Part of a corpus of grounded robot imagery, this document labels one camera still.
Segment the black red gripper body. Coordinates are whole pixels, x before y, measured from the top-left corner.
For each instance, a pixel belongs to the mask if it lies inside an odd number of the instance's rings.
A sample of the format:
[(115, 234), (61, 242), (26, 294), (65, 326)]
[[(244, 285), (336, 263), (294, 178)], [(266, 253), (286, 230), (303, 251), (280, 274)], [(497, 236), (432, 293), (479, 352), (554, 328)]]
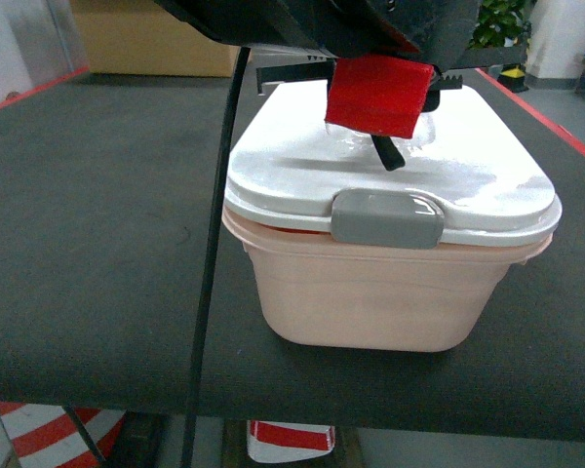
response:
[(405, 159), (393, 138), (411, 138), (444, 90), (460, 88), (452, 69), (517, 64), (513, 47), (470, 49), (479, 1), (162, 1), (166, 12), (209, 39), (271, 48), (325, 62), (265, 68), (257, 82), (325, 79), (327, 122), (370, 135), (382, 165)]

